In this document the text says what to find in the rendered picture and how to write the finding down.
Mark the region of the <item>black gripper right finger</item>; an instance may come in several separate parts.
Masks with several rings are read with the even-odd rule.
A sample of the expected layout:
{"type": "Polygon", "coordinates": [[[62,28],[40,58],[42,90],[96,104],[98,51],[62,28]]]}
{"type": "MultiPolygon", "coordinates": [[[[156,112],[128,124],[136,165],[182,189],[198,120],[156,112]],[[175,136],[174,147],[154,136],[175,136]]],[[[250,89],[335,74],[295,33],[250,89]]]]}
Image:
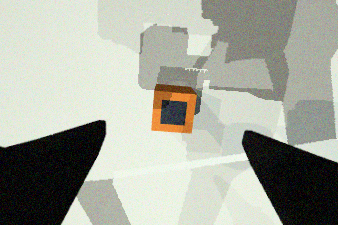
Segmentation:
{"type": "Polygon", "coordinates": [[[242,146],[283,225],[338,225],[338,163],[259,132],[242,146]]]}

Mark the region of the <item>orange block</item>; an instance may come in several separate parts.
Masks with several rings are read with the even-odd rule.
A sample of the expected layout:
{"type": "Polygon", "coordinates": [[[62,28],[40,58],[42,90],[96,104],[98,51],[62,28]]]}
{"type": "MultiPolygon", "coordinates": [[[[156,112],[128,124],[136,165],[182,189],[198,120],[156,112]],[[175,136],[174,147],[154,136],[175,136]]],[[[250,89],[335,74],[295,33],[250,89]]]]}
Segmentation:
{"type": "Polygon", "coordinates": [[[192,134],[196,97],[191,87],[156,84],[151,131],[192,134]]]}

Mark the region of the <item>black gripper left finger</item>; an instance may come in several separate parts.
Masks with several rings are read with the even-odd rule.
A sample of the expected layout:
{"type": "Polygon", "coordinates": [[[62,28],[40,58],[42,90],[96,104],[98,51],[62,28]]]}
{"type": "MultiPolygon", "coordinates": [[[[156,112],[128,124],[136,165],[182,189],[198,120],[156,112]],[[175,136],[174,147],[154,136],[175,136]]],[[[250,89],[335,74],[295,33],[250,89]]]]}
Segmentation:
{"type": "Polygon", "coordinates": [[[0,225],[61,225],[106,135],[98,120],[0,147],[0,225]]]}

